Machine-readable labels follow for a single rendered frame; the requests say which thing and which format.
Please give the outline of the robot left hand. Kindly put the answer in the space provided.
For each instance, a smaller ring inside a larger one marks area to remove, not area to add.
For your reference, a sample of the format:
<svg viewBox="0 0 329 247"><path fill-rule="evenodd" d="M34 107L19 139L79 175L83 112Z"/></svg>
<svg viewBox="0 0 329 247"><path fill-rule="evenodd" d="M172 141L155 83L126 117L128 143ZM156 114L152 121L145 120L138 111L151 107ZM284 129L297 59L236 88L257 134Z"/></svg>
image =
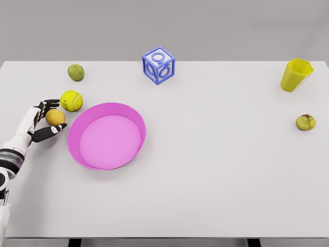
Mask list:
<svg viewBox="0 0 329 247"><path fill-rule="evenodd" d="M46 114L50 110L56 110L59 105L59 99L48 99L43 100L38 105L31 107L21 121L17 129L17 134L27 134L29 145L32 142L40 143L44 140L56 136L64 128L66 128L66 123L45 127L39 130L36 130L35 128L40 120L46 117Z"/></svg>

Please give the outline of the yellow lemon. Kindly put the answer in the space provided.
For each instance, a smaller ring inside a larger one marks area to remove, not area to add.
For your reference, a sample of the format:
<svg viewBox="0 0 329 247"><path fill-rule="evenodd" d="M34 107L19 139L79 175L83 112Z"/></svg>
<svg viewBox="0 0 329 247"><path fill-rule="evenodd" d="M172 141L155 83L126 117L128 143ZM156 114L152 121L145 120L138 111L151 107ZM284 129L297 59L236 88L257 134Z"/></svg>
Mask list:
<svg viewBox="0 0 329 247"><path fill-rule="evenodd" d="M66 123L65 114L57 109L49 110L46 113L45 118L50 126L57 126Z"/></svg>

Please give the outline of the pink round plate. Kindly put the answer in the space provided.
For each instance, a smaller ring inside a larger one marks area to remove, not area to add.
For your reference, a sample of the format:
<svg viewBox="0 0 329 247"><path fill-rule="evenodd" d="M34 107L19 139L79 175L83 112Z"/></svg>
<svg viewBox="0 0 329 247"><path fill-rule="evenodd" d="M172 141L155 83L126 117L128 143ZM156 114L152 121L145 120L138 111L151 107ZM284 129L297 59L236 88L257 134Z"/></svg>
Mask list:
<svg viewBox="0 0 329 247"><path fill-rule="evenodd" d="M112 170L129 163L146 138L142 116L122 103L102 103L82 112L67 136L71 156L93 170Z"/></svg>

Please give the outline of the yellow tennis ball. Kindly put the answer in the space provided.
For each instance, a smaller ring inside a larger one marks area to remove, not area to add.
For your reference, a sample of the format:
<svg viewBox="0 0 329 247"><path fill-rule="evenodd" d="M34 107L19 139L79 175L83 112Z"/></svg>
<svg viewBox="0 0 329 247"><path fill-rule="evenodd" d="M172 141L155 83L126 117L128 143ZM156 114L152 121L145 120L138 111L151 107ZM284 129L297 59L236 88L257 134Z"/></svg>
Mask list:
<svg viewBox="0 0 329 247"><path fill-rule="evenodd" d="M60 98L63 109L69 112L76 112L83 106L83 98L80 93L74 90L65 91Z"/></svg>

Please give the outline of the green apple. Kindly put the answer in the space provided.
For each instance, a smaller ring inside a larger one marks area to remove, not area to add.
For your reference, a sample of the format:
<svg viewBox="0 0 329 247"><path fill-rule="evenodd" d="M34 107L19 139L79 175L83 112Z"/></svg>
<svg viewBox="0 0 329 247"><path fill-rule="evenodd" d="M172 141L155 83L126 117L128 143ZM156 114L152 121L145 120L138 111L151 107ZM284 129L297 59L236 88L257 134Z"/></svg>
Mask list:
<svg viewBox="0 0 329 247"><path fill-rule="evenodd" d="M72 64L68 67L68 75L73 81L81 81L84 78L84 69L79 64Z"/></svg>

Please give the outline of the blue and white letter block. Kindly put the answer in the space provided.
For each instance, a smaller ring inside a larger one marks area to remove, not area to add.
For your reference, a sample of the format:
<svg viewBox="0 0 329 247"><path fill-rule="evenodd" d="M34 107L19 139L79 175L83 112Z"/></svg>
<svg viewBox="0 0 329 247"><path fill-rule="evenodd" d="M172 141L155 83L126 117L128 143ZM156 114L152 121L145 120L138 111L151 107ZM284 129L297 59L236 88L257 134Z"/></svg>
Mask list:
<svg viewBox="0 0 329 247"><path fill-rule="evenodd" d="M144 74L156 85L161 84L175 74L175 57L162 46L158 46L142 55Z"/></svg>

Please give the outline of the yellow hexagonal cup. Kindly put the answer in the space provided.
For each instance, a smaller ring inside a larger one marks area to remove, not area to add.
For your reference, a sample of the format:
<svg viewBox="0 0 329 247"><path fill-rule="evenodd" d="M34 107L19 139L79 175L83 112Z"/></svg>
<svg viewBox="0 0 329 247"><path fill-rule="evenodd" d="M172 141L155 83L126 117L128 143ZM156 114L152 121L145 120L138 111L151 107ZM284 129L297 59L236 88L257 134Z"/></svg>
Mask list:
<svg viewBox="0 0 329 247"><path fill-rule="evenodd" d="M295 58L287 63L280 86L284 91L291 93L313 72L314 69L309 61Z"/></svg>

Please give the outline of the yellow-green pear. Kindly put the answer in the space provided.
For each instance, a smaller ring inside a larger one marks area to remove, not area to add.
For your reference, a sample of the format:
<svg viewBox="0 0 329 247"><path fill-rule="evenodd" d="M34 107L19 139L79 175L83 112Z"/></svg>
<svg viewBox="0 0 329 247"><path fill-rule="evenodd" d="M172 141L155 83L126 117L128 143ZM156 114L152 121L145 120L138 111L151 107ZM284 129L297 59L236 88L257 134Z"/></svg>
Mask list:
<svg viewBox="0 0 329 247"><path fill-rule="evenodd" d="M296 119L296 126L299 130L309 131L316 126L316 120L311 114L304 114Z"/></svg>

